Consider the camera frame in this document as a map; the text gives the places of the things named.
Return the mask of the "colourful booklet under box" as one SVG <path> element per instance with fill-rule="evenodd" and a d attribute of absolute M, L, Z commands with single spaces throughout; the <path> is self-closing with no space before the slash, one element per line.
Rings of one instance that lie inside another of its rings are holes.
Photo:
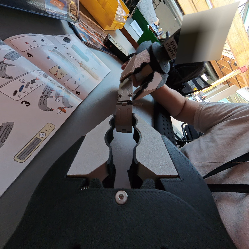
<path fill-rule="evenodd" d="M 79 12 L 79 23 L 70 23 L 79 39 L 87 46 L 115 56 L 104 44 L 104 30 L 94 21 Z"/>

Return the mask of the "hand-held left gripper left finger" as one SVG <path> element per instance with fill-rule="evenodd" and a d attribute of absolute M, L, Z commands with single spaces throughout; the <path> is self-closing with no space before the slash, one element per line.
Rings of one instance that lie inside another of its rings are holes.
<path fill-rule="evenodd" d="M 67 172 L 68 177 L 82 177 L 89 181 L 98 178 L 104 187 L 114 187 L 116 169 L 112 148 L 115 116 L 110 115 L 86 134 Z"/>

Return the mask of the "black perforated chair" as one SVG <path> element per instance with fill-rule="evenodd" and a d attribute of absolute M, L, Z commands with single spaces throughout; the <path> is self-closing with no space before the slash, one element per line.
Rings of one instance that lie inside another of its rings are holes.
<path fill-rule="evenodd" d="M 156 101 L 154 101 L 154 128 L 161 135 L 167 137 L 173 145 L 180 148 L 203 135 L 203 133 L 196 131 L 193 125 L 187 123 L 181 125 L 183 135 L 177 135 L 173 131 L 170 114 Z"/>

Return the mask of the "person's right forearm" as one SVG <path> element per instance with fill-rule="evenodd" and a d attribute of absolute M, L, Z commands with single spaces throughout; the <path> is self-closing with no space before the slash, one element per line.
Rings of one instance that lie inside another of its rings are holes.
<path fill-rule="evenodd" d="M 195 112 L 200 105 L 199 102 L 184 98 L 177 91 L 163 85 L 151 93 L 156 102 L 163 106 L 170 115 L 181 122 L 194 124 Z"/>

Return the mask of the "grey curved toy panel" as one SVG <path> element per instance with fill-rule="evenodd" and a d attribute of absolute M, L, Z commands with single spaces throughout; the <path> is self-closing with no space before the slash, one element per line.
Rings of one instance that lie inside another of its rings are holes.
<path fill-rule="evenodd" d="M 132 133 L 132 103 L 117 102 L 115 129 L 116 132 Z"/>

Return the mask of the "person's beige shirt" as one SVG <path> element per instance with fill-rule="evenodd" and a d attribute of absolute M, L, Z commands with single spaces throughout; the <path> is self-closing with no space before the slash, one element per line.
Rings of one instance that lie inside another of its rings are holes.
<path fill-rule="evenodd" d="M 194 116 L 195 130 L 202 132 L 180 150 L 205 176 L 249 151 L 249 105 L 201 103 Z M 249 197 L 245 193 L 212 193 L 222 221 L 237 248 L 249 248 Z"/>

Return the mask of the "grey desk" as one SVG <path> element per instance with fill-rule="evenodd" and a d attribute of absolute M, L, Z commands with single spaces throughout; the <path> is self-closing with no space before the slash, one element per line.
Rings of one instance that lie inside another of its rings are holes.
<path fill-rule="evenodd" d="M 71 29 L 67 26 L 65 21 L 1 6 L 1 40 L 25 33 L 69 34 Z M 38 110 L 39 96 L 30 101 L 29 107 L 21 104 L 23 100 L 15 101 L 9 96 L 1 96 L 1 124 L 14 122 L 1 148 L 1 203 L 10 198 L 21 201 L 29 199 L 49 167 L 81 136 L 115 113 L 121 62 L 103 52 L 92 51 L 110 68 L 110 72 L 77 108 L 67 111 L 71 113 L 69 117 L 55 111 L 46 113 Z M 17 152 L 46 123 L 54 124 L 56 130 L 45 139 L 45 145 L 38 149 L 37 155 L 32 155 L 27 163 L 14 162 Z M 116 133 L 114 130 L 111 146 L 117 169 L 114 187 L 130 188 L 127 170 L 135 146 L 132 134 Z"/>

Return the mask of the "small black box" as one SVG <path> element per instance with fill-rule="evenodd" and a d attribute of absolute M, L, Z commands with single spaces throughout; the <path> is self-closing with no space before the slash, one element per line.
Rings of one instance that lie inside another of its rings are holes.
<path fill-rule="evenodd" d="M 103 44 L 122 62 L 126 62 L 129 53 L 108 33 Z"/>

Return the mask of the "toy instruction booklet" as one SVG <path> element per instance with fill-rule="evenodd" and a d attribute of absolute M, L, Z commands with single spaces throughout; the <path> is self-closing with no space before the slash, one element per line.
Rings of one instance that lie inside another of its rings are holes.
<path fill-rule="evenodd" d="M 74 34 L 1 40 L 0 63 L 2 195 L 110 69 Z"/>

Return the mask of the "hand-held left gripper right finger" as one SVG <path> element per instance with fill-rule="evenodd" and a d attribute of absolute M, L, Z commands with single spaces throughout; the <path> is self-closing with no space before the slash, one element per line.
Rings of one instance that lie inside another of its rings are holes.
<path fill-rule="evenodd" d="M 140 188 L 145 179 L 177 178 L 178 172 L 160 133 L 137 114 L 133 114 L 133 127 L 137 144 L 127 171 L 131 188 Z"/>

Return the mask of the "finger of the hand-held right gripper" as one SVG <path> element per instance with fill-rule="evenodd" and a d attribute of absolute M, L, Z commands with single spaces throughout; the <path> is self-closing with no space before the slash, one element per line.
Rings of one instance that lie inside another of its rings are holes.
<path fill-rule="evenodd" d="M 150 66 L 150 54 L 147 49 L 142 52 L 135 54 L 126 65 L 125 69 L 121 73 L 120 82 L 129 78 L 133 74 L 138 74 L 136 80 L 142 80 L 149 74 L 153 73 Z"/>
<path fill-rule="evenodd" d="M 151 94 L 156 89 L 159 89 L 164 85 L 164 78 L 160 73 L 155 72 L 153 75 L 153 79 L 148 79 L 147 82 L 142 84 L 138 89 L 136 89 L 133 93 L 133 100 L 138 100 L 146 95 Z"/>

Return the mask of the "dark blue toy box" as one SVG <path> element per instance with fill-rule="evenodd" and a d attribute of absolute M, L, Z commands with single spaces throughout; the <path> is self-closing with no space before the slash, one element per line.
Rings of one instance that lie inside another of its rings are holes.
<path fill-rule="evenodd" d="M 68 22 L 79 22 L 79 0 L 1 0 L 0 4 Z"/>

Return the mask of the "clear plastic bag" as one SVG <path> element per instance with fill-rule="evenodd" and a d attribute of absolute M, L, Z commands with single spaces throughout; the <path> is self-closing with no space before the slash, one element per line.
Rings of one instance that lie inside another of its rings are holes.
<path fill-rule="evenodd" d="M 117 7 L 117 11 L 116 11 L 116 14 L 115 14 L 114 21 L 126 23 L 126 20 L 129 17 L 129 10 L 128 10 L 128 13 L 126 13 L 126 11 L 125 11 L 124 7 L 122 6 L 121 2 L 122 1 L 117 0 L 118 7 Z"/>

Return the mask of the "yellow plastic bin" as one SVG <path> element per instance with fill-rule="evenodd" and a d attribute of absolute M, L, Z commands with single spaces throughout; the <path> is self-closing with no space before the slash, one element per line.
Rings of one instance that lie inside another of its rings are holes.
<path fill-rule="evenodd" d="M 80 0 L 93 18 L 104 30 L 122 29 L 125 23 L 114 21 L 118 3 L 116 0 Z M 128 8 L 121 2 L 126 13 Z"/>

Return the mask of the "grey toy beam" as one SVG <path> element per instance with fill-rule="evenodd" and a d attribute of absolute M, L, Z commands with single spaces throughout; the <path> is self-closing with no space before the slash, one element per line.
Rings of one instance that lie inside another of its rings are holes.
<path fill-rule="evenodd" d="M 119 85 L 117 102 L 132 103 L 133 84 L 132 79 L 125 79 Z"/>

